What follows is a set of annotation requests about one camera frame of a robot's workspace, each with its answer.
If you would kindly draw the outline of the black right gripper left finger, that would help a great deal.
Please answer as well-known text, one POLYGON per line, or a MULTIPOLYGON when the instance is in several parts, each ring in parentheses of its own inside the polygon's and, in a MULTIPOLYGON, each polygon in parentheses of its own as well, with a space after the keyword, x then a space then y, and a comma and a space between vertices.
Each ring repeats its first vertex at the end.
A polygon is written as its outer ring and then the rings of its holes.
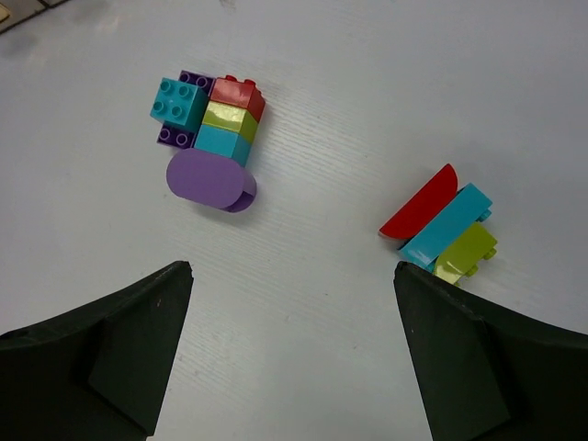
POLYGON ((194 278, 176 261, 1 336, 4 440, 145 440, 155 432, 194 278))

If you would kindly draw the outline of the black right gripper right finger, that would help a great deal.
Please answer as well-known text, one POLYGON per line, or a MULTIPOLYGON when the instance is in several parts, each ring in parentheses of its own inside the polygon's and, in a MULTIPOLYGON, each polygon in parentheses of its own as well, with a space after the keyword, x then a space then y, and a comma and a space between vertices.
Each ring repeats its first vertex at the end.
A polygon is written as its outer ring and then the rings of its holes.
POLYGON ((586 439, 586 335, 407 262, 393 283, 433 439, 586 439))

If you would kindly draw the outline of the green arched lego piece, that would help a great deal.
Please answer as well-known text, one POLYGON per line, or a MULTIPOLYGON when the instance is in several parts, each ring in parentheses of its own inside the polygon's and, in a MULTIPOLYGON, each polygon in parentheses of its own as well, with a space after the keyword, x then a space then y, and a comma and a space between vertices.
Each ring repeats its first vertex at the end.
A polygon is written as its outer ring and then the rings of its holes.
POLYGON ((476 221, 437 257, 433 274, 457 285, 463 277, 471 277, 478 271, 480 260, 495 256, 496 244, 497 240, 476 221))

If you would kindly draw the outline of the cyan arched lego piece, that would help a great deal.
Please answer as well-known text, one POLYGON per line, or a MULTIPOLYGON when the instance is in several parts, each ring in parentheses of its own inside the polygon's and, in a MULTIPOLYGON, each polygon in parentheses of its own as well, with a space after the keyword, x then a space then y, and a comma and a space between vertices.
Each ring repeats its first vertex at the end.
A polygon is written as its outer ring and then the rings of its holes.
POLYGON ((475 221, 492 213, 492 200, 474 184, 459 190, 454 198, 400 250, 401 259, 432 270, 434 262, 475 221))

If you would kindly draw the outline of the red arched lego piece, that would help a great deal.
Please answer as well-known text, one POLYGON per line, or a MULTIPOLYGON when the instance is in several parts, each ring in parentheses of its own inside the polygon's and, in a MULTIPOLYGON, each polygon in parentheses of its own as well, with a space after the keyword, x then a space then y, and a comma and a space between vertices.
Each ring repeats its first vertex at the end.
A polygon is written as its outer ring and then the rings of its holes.
POLYGON ((412 239, 457 193, 457 172, 451 164, 445 164, 379 228, 379 234, 398 241, 412 239))

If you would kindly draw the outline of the lilac oval lego piece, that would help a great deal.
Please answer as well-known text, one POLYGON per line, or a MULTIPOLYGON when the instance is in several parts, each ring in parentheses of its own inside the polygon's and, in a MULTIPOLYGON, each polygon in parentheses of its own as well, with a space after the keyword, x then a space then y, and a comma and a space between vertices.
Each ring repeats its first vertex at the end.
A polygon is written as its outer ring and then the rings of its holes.
POLYGON ((180 198, 228 212, 249 208, 257 194, 256 181, 246 168, 231 158, 195 148, 172 157, 166 182, 180 198))

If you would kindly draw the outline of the green lego brick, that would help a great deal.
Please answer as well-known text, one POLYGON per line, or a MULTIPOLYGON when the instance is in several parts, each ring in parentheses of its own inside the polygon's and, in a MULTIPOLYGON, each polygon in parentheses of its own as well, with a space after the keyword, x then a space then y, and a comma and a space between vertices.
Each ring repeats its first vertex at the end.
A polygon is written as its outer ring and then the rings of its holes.
POLYGON ((235 132, 250 143, 254 141, 258 127, 258 122, 247 109, 215 101, 209 101, 202 124, 235 132))

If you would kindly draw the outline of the red lego brick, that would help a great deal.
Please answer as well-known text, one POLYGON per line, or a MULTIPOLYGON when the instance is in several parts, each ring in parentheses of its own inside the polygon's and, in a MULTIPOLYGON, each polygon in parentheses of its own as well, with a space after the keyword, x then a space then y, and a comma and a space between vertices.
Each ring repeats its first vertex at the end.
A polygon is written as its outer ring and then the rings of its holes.
POLYGON ((226 75, 215 80, 211 89, 210 100, 218 103, 244 108, 256 122, 263 116, 266 101, 251 79, 239 81, 236 77, 226 75))

